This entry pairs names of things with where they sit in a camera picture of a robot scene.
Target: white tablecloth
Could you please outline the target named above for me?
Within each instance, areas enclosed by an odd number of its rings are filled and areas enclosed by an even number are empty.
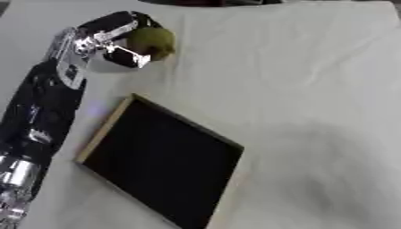
[[[140,71],[91,64],[22,228],[170,228],[71,162],[131,92],[246,147],[210,228],[399,228],[401,30],[390,3],[15,1],[0,20],[1,110],[59,30],[120,10],[150,13],[176,34],[177,52]]]

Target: silver metal part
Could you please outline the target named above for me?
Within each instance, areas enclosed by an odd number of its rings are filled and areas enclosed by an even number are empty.
[[[0,168],[0,229],[12,229],[26,216],[40,166],[2,155]]]
[[[67,28],[55,36],[44,61],[55,58],[60,80],[71,89],[78,89],[84,79],[83,71],[88,64],[85,56],[75,52],[75,41],[79,37],[78,30]]]
[[[50,144],[52,142],[52,138],[45,131],[38,131],[35,129],[30,129],[28,138],[42,144]]]
[[[110,45],[110,46],[106,47],[106,50],[108,53],[113,53],[117,48],[123,49],[123,51],[131,53],[132,61],[135,62],[136,64],[138,64],[138,68],[142,68],[143,66],[145,66],[147,63],[150,62],[150,59],[151,59],[150,55],[139,55],[129,49],[124,48],[124,47]]]
[[[117,48],[123,49],[132,55],[132,61],[142,68],[145,64],[150,62],[150,55],[140,55],[124,47],[115,45],[113,39],[135,30],[138,27],[138,22],[133,21],[127,25],[111,30],[109,32],[99,31],[93,36],[83,36],[74,40],[75,54],[82,58],[90,58],[98,50],[106,50],[108,53],[114,52]],[[84,31],[77,31],[77,34],[84,34]]]

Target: black robotic arm segment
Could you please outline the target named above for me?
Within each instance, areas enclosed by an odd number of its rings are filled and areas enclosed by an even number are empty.
[[[81,104],[89,59],[103,52],[108,61],[141,68],[150,56],[114,41],[138,28],[159,26],[146,14],[117,12],[55,36],[42,62],[15,92],[0,123],[0,229],[17,227],[37,196]]]

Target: white fabric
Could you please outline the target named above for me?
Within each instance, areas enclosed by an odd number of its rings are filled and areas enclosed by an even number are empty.
[[[209,228],[399,228],[401,30],[392,4],[12,2],[0,20],[1,110],[59,30],[119,10],[151,14],[176,34],[177,52],[139,71],[91,64],[77,120],[22,228],[171,228],[71,162],[131,92],[246,147]]]

